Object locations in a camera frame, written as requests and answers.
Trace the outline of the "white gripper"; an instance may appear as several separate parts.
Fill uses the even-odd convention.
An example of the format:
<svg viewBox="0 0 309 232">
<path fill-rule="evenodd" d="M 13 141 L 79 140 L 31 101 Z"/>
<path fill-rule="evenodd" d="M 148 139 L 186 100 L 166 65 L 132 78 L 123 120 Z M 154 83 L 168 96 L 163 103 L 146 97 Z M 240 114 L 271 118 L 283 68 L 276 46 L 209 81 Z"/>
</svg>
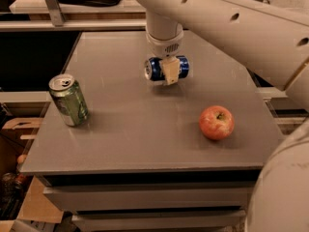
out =
<svg viewBox="0 0 309 232">
<path fill-rule="evenodd" d="M 180 32 L 180 34 L 169 40 L 159 40 L 147 32 L 146 39 L 150 51 L 154 56 L 162 59 L 159 61 L 159 64 L 166 84 L 172 85 L 177 83 L 181 64 L 177 57 L 171 56 L 176 56 L 182 49 L 183 32 Z"/>
</svg>

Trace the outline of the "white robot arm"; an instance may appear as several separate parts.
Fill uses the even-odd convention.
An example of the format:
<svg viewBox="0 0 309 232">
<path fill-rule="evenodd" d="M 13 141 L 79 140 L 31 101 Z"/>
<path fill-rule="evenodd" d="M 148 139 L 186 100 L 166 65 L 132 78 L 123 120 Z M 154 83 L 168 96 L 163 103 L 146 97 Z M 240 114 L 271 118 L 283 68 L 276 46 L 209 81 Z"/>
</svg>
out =
<svg viewBox="0 0 309 232">
<path fill-rule="evenodd" d="M 177 54 L 188 29 L 309 110 L 309 19 L 254 0 L 136 0 L 154 55 Z M 309 121 L 271 154 L 245 232 L 309 232 Z"/>
</svg>

